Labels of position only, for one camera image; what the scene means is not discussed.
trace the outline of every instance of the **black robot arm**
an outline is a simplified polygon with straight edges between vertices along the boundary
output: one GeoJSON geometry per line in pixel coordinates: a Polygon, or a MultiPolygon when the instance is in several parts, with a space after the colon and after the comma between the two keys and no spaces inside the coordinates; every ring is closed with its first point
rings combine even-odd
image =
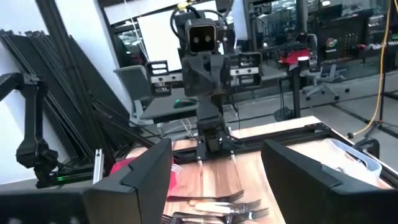
{"type": "Polygon", "coordinates": [[[26,168],[33,167],[39,180],[48,179],[58,165],[58,152],[50,150],[43,138],[43,100],[47,94],[47,85],[36,75],[2,75],[0,100],[12,90],[19,90],[25,98],[25,134],[16,152],[17,162],[26,168]]]}

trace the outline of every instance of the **red cloth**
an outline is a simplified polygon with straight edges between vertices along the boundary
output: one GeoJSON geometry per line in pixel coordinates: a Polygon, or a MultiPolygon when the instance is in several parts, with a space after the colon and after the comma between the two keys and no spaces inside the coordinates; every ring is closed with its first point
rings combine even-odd
{"type": "Polygon", "coordinates": [[[291,53],[287,54],[287,57],[281,57],[280,62],[285,63],[287,65],[294,65],[296,64],[299,60],[299,57],[305,57],[305,56],[310,56],[310,50],[309,49],[303,49],[303,50],[298,50],[298,51],[293,51],[291,53]]]}
{"type": "MultiPolygon", "coordinates": [[[[121,169],[122,167],[127,166],[131,161],[133,161],[136,157],[132,157],[132,158],[128,158],[128,159],[123,159],[122,161],[119,161],[117,163],[115,163],[112,166],[111,169],[111,174],[114,174],[115,172],[117,172],[119,169],[121,169]]],[[[177,178],[176,178],[176,173],[174,171],[171,171],[170,174],[170,183],[169,183],[169,192],[176,186],[177,184],[177,178]]]]}

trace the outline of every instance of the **gray floor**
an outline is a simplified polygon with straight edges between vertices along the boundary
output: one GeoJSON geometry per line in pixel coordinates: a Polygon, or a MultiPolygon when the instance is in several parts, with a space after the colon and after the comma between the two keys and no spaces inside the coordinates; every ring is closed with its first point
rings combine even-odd
{"type": "MultiPolygon", "coordinates": [[[[396,85],[396,83],[398,83],[398,75],[389,75],[387,80],[387,91],[398,90],[398,86],[396,85]]],[[[352,117],[348,113],[339,110],[335,106],[331,105],[331,103],[335,103],[338,107],[354,112],[366,119],[370,119],[376,105],[377,85],[377,77],[369,77],[335,84],[333,85],[333,88],[340,95],[339,102],[335,102],[333,97],[327,94],[314,96],[310,101],[306,101],[305,97],[302,95],[302,116],[314,115],[342,134],[357,131],[365,127],[366,124],[360,119],[352,117]],[[350,88],[351,91],[349,93],[345,93],[345,88],[350,88]]],[[[284,98],[285,105],[292,108],[291,94],[286,93],[284,98]]],[[[238,103],[238,106],[239,117],[242,120],[240,122],[240,128],[250,128],[262,124],[269,124],[275,122],[275,119],[271,114],[280,108],[280,97],[271,96],[258,99],[254,97],[250,100],[238,103]]],[[[386,98],[384,105],[384,121],[398,124],[398,119],[395,117],[397,111],[398,101],[386,98]]],[[[238,117],[231,108],[224,108],[224,117],[231,129],[239,128],[238,117]]],[[[195,133],[195,118],[188,118],[188,120],[192,124],[192,132],[195,133]]],[[[187,128],[189,128],[188,122],[186,120],[183,121],[185,125],[187,125],[187,128]]],[[[159,130],[156,125],[148,126],[147,128],[155,134],[159,134],[159,130]]],[[[170,134],[167,135],[172,139],[178,139],[187,135],[180,121],[164,124],[164,129],[166,131],[173,129],[170,131],[170,134]]],[[[354,141],[359,141],[362,136],[363,134],[360,134],[354,138],[354,141]]],[[[376,131],[372,137],[378,139],[381,144],[381,160],[386,164],[389,164],[392,168],[398,170],[398,139],[382,131],[376,131]]],[[[150,139],[157,141],[157,138],[152,137],[150,139]]],[[[27,180],[13,184],[0,185],[0,190],[34,189],[34,184],[35,180],[27,180]]],[[[90,184],[91,181],[87,181],[66,185],[64,187],[79,187],[90,184]]]]}

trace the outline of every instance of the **plastic bin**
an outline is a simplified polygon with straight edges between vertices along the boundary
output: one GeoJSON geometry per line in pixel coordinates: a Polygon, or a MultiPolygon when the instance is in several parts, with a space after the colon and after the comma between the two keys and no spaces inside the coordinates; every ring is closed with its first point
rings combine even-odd
{"type": "Polygon", "coordinates": [[[337,149],[341,149],[345,152],[348,152],[351,155],[354,155],[358,159],[362,160],[364,162],[366,168],[371,171],[371,173],[374,175],[376,180],[380,177],[382,166],[380,165],[380,163],[378,163],[374,159],[371,159],[370,157],[357,151],[356,149],[352,148],[351,146],[347,146],[346,144],[342,143],[339,140],[325,139],[323,141],[327,141],[328,143],[330,143],[332,146],[336,147],[337,149]]]}

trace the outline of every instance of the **wooden table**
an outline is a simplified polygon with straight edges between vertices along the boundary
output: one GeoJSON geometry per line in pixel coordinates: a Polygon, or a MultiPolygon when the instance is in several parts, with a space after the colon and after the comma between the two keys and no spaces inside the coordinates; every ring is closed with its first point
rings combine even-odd
{"type": "MultiPolygon", "coordinates": [[[[290,121],[236,130],[232,132],[232,135],[238,138],[245,138],[259,134],[300,128],[308,124],[319,122],[321,121],[316,117],[308,116],[290,121]]],[[[173,150],[193,146],[196,146],[195,141],[177,141],[173,143],[173,150]]],[[[333,153],[336,153],[335,149],[321,141],[306,142],[289,147],[321,162],[330,157],[333,153]]],[[[145,150],[146,149],[135,149],[128,157],[138,156],[145,150]]],[[[184,171],[178,177],[178,184],[171,191],[171,195],[224,196],[243,189],[245,191],[244,198],[239,202],[251,202],[261,198],[262,203],[260,208],[268,207],[270,209],[270,214],[267,217],[256,220],[257,223],[285,223],[267,181],[260,152],[236,156],[236,165],[232,159],[229,158],[204,162],[203,175],[200,174],[200,166],[198,164],[186,164],[182,167],[184,171]]],[[[377,185],[380,188],[389,188],[382,180],[379,180],[377,185]]],[[[187,202],[166,203],[164,214],[172,215],[173,212],[197,213],[195,208],[190,207],[187,202]]]]}

